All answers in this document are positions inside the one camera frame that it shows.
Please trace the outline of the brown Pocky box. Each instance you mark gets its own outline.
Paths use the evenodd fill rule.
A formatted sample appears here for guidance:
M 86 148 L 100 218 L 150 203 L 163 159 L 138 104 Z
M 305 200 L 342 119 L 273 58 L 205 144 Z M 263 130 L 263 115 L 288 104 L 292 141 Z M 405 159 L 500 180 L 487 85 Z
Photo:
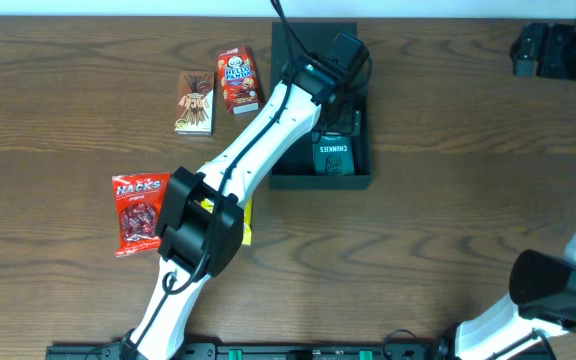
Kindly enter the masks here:
M 181 71 L 178 78 L 174 131 L 179 135 L 213 134 L 215 75 L 206 71 Z

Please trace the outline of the teal Chunkies cookie box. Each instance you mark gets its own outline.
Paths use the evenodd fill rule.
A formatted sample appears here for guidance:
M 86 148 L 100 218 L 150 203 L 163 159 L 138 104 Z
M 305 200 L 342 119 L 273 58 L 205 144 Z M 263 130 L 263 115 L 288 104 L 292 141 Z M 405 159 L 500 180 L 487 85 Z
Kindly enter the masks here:
M 316 175 L 353 175 L 352 141 L 345 136 L 312 135 L 314 169 Z

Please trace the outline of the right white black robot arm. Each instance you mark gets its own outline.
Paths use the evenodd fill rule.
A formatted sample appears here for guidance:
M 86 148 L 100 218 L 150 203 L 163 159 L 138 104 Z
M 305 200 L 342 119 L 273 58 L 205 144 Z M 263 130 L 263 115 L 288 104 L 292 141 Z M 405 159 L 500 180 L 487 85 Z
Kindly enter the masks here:
M 571 25 L 532 23 L 510 50 L 517 77 L 576 81 L 576 20 Z M 534 249 L 513 264 L 507 293 L 478 317 L 442 339 L 440 359 L 510 359 L 549 339 L 576 333 L 576 232 L 564 254 Z

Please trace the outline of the black gift box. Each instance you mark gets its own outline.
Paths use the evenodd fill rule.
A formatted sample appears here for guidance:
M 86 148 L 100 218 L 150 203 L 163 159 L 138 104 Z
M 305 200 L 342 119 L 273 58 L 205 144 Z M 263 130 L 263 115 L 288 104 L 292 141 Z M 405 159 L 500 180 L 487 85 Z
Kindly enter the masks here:
M 291 26 L 294 55 L 294 83 L 310 94 L 321 91 L 341 93 L 362 90 L 363 106 L 360 133 L 352 141 L 355 173 L 353 175 L 316 175 L 314 169 L 312 135 L 319 133 L 314 127 L 302 135 L 273 166 L 269 184 L 273 189 L 291 190 L 360 190 L 372 180 L 371 153 L 367 121 L 367 88 L 372 75 L 370 53 L 361 70 L 354 77 L 347 77 L 332 69 L 324 60 L 335 37 L 348 32 L 358 38 L 357 25 L 351 22 L 298 22 Z

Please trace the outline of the red Hello Panda box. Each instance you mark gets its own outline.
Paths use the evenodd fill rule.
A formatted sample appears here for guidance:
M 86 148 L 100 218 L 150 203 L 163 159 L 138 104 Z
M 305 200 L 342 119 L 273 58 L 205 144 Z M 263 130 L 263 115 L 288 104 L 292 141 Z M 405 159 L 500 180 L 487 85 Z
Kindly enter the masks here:
M 257 68 L 248 46 L 217 54 L 218 80 L 226 109 L 233 115 L 257 111 L 261 107 Z

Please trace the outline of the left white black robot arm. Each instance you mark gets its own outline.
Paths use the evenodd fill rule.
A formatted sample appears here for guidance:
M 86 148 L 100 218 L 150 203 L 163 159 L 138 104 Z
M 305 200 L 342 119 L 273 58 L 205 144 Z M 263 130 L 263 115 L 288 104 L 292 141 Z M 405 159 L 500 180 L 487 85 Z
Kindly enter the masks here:
M 158 283 L 141 323 L 121 341 L 122 359 L 170 359 L 206 282 L 234 258 L 244 208 L 281 156 L 319 123 L 335 125 L 369 82 L 372 60 L 301 55 L 290 61 L 268 102 L 215 159 L 192 173 L 178 168 L 167 185 L 156 233 Z

